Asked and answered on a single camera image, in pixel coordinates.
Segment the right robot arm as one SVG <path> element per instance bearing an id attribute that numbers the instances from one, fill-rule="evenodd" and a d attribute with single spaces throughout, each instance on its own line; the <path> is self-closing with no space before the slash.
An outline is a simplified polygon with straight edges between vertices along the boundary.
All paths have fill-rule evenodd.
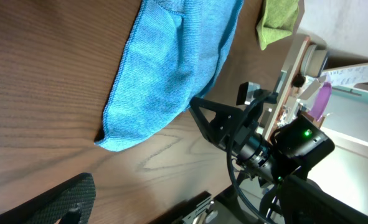
<path id="1" fill-rule="evenodd" d="M 368 223 L 368 216 L 342 203 L 307 181 L 308 172 L 334 150 L 333 141 L 304 116 L 277 129 L 270 140 L 256 132 L 264 103 L 276 95 L 255 98 L 245 110 L 194 97 L 190 112 L 203 137 L 225 151 L 235 193 L 262 223 L 271 223 L 247 199 L 239 178 L 259 176 L 275 187 L 269 212 L 286 223 Z"/>

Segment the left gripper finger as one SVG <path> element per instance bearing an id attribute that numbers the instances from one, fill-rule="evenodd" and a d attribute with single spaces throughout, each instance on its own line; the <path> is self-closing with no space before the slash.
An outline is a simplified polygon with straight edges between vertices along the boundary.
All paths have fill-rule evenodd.
<path id="1" fill-rule="evenodd" d="M 96 188 L 90 173 L 81 173 L 0 214 L 0 224 L 88 223 Z"/>

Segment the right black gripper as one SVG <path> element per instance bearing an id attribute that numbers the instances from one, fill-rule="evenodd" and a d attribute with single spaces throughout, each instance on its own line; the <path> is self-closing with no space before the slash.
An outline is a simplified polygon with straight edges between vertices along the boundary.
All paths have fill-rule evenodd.
<path id="1" fill-rule="evenodd" d="M 274 158 L 272 145 L 257 133 L 263 106 L 248 106 L 245 110 L 203 98 L 193 97 L 189 111 L 203 137 L 237 158 L 237 162 L 252 174 L 271 174 Z"/>

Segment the blue microfiber cloth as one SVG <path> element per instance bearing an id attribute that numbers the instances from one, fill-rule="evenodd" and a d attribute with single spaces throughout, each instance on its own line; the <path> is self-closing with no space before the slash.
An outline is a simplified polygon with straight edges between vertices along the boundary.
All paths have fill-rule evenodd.
<path id="1" fill-rule="evenodd" d="M 232 45 L 243 2 L 144 0 L 103 111 L 109 151 L 133 147 L 214 86 Z"/>

